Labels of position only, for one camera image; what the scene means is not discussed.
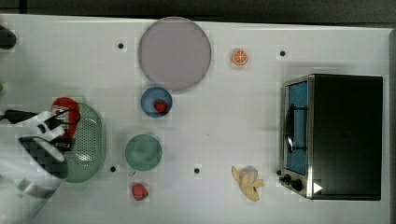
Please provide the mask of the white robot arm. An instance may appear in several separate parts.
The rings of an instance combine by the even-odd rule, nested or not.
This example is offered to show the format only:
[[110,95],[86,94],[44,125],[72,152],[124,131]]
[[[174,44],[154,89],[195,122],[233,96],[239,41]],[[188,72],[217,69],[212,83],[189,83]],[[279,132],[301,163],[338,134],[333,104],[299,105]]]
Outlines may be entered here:
[[30,224],[68,176],[55,141],[65,122],[49,111],[1,116],[1,224]]

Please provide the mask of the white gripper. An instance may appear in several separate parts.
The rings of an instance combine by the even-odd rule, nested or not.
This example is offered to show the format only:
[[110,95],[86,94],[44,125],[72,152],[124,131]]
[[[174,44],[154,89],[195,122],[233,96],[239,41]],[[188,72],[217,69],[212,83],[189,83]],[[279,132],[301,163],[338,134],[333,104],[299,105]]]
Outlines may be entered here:
[[26,128],[32,136],[41,137],[49,141],[53,146],[62,151],[71,151],[75,140],[73,138],[61,138],[65,134],[66,124],[49,111],[39,113],[19,123]]

